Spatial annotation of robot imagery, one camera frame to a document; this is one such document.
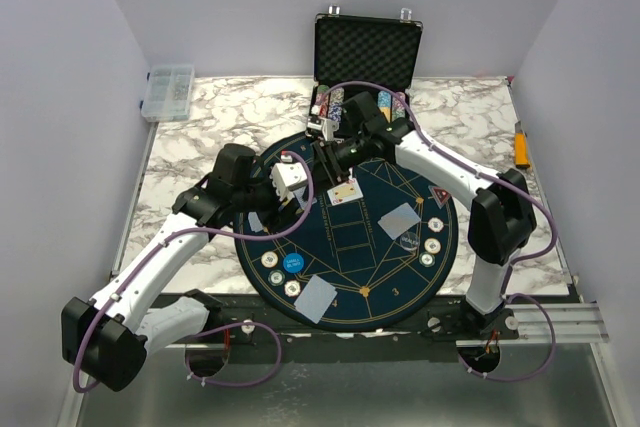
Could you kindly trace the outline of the playing card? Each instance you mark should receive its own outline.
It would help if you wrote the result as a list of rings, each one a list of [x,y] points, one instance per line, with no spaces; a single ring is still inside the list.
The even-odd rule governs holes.
[[[318,275],[313,275],[294,302],[295,310],[318,324],[337,296],[337,289]]]
[[[420,221],[420,215],[408,203],[403,203],[383,215],[378,225],[391,240],[396,240]]]
[[[258,232],[262,232],[264,227],[259,219],[259,216],[256,212],[250,212],[247,215],[247,219],[249,222],[249,227],[251,229],[252,232],[254,233],[258,233]]]

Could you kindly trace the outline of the two of hearts card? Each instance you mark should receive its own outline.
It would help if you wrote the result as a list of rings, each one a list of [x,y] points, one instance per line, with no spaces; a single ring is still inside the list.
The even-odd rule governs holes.
[[[337,206],[359,200],[363,197],[362,190],[356,179],[350,179],[327,191],[331,206]]]

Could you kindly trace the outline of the blue playing card box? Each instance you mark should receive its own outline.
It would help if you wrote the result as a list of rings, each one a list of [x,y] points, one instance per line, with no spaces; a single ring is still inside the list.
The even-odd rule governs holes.
[[[299,189],[296,189],[293,192],[296,200],[298,201],[299,207],[304,210],[306,208],[306,205],[308,203],[307,201],[307,188],[306,187],[300,187]]]

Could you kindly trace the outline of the blue small blind button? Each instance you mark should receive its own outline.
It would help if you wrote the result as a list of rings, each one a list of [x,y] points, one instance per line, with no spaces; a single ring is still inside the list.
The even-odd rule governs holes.
[[[304,266],[304,257],[299,253],[289,253],[283,258],[283,268],[287,273],[299,273],[304,269]]]

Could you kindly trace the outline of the green white chip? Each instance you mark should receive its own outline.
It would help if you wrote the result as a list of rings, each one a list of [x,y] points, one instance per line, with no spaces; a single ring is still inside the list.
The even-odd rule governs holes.
[[[280,286],[285,281],[285,274],[281,270],[274,270],[269,274],[268,281],[272,286]]]

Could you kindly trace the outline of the clear dealer button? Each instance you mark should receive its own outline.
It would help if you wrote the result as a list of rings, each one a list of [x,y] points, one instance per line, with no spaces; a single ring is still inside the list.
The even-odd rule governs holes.
[[[420,237],[414,232],[404,232],[398,239],[399,246],[408,252],[415,252],[420,247]]]

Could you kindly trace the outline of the red triangular card marker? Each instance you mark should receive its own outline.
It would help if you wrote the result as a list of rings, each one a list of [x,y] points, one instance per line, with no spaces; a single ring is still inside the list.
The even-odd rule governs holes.
[[[440,209],[442,209],[451,198],[451,194],[448,191],[435,185],[430,185],[429,191],[433,201]]]

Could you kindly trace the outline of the red white poker chip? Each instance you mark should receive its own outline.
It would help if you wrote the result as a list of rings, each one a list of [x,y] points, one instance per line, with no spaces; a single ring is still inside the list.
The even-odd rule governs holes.
[[[427,222],[427,225],[431,231],[436,233],[441,232],[445,227],[445,223],[437,217],[430,218]]]

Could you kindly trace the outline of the yellow white poker chip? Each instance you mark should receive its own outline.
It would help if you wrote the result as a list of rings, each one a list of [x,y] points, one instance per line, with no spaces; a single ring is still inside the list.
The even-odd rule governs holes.
[[[425,251],[431,255],[436,255],[441,251],[441,243],[435,238],[428,238],[424,242]]]

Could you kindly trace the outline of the green poker chip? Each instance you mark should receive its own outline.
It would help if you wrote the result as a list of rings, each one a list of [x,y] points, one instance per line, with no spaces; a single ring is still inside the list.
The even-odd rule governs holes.
[[[424,267],[432,267],[435,264],[435,257],[429,253],[422,253],[419,262]]]

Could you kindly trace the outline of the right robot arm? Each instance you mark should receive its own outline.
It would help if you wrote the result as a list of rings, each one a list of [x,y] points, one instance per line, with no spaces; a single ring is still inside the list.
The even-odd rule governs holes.
[[[537,227],[524,176],[470,163],[424,134],[412,115],[389,122],[368,92],[346,102],[343,118],[352,137],[312,143],[314,189],[326,191],[345,181],[352,168],[383,159],[427,178],[462,203],[470,213],[468,242],[475,264],[460,326],[471,338],[485,337],[496,327],[494,312],[503,304],[509,263]]]

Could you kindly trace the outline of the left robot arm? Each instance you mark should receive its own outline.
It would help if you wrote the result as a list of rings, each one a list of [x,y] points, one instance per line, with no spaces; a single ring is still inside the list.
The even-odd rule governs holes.
[[[253,177],[263,164],[256,152],[227,144],[218,153],[213,169],[193,187],[180,193],[169,216],[132,264],[87,301],[72,298],[61,313],[62,354],[72,365],[72,385],[88,393],[102,384],[114,392],[127,387],[147,358],[174,342],[196,338],[209,342],[243,322],[224,323],[222,306],[207,294],[194,290],[159,310],[151,308],[164,287],[196,253],[214,237],[251,240],[251,235],[230,231],[240,213],[254,212],[267,228],[255,241],[283,238],[300,228],[312,206],[299,205],[300,188],[312,200],[315,188],[309,166],[293,151]]]

